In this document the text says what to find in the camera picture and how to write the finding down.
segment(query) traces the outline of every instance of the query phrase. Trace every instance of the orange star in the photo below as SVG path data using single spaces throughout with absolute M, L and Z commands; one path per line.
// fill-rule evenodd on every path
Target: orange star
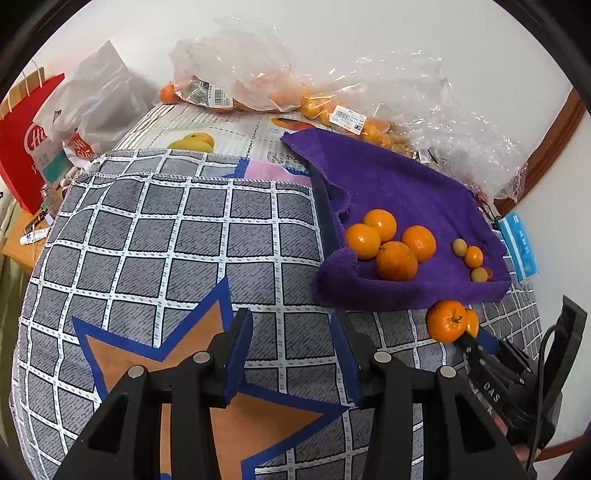
M 74 328 L 93 370 L 101 398 L 105 398 L 133 365 L 143 365 L 149 371 L 166 369 L 175 367 L 197 351 L 206 350 L 212 337 L 223 332 L 224 324 L 227 327 L 232 321 L 229 295 L 227 298 L 223 295 L 227 287 L 227 281 L 220 282 L 177 326 L 160 349 L 74 320 Z M 176 344 L 171 346 L 169 340 L 176 340 Z M 252 472 L 245 472 L 249 478 L 254 478 L 254 466 L 300 443 L 343 411 L 341 406 L 279 394 L 254 385 L 244 385 L 241 390 L 226 409 L 211 409 L 213 437 L 223 480 L 241 480 L 243 461 L 253 460 L 252 457 L 256 456 L 258 463 L 252 465 Z M 301 437 L 302 433 L 305 436 L 294 438 L 293 445 L 284 446 L 287 439 Z M 163 405 L 160 435 L 161 472 L 170 475 L 170 405 Z M 279 443 L 282 449 L 273 451 L 272 447 Z M 261 452 L 268 449 L 271 449 L 268 458 L 261 459 Z

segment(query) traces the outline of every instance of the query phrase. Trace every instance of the red gift bag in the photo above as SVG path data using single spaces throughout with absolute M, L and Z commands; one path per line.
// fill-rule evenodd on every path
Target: red gift bag
M 21 208 L 31 215 L 35 215 L 41 206 L 41 187 L 44 180 L 37 171 L 30 152 L 46 138 L 41 127 L 33 126 L 33 117 L 64 79 L 64 74 L 46 81 L 43 81 L 43 76 L 39 74 L 39 79 L 43 84 L 39 85 L 38 82 L 37 88 L 33 90 L 30 83 L 11 90 L 9 99 L 13 100 L 16 95 L 17 100 L 11 103 L 11 111 L 0 119 L 0 176 Z M 26 88 L 25 93 L 19 98 L 18 92 L 23 88 Z M 5 100 L 2 103 L 2 112 L 6 104 Z

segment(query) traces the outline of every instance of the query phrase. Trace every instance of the barcode label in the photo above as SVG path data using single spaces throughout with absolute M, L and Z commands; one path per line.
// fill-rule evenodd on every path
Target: barcode label
M 226 92 L 221 88 L 210 83 L 209 90 L 207 91 L 207 104 L 209 108 L 232 108 L 234 106 L 234 100 L 232 97 L 226 95 Z
M 431 163 L 431 154 L 426 148 L 418 149 L 418 160 L 420 163 Z
M 342 105 L 337 105 L 335 111 L 330 114 L 329 119 L 330 123 L 343 127 L 355 135 L 359 135 L 367 117 Z

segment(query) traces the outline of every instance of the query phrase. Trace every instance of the wooden table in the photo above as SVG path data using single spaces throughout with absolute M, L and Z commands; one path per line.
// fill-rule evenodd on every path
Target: wooden table
M 35 262 L 37 262 L 37 258 L 39 258 L 41 250 L 45 246 L 46 239 L 39 240 L 34 244 L 21 245 L 20 238 L 25 234 L 25 227 L 33 220 L 33 215 L 23 211 L 15 213 L 15 215 L 18 215 L 17 220 L 8 233 L 2 253 L 12 258 L 28 275 L 31 275 L 35 267 Z M 40 230 L 47 226 L 49 225 L 43 220 L 35 227 L 35 230 Z

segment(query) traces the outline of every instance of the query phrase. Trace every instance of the metal screw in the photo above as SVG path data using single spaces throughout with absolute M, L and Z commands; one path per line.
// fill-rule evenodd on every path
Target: metal screw
M 144 367 L 141 365 L 134 365 L 129 370 L 127 370 L 127 374 L 131 378 L 138 378 L 144 374 Z
M 212 356 L 207 352 L 197 352 L 193 355 L 193 362 L 196 364 L 206 364 Z
M 388 352 L 384 352 L 383 350 L 374 353 L 374 360 L 380 364 L 387 364 L 391 359 L 392 355 L 390 355 Z
M 441 373 L 445 378 L 453 378 L 456 376 L 456 369 L 450 367 L 449 365 L 443 365 L 439 369 L 439 373 Z

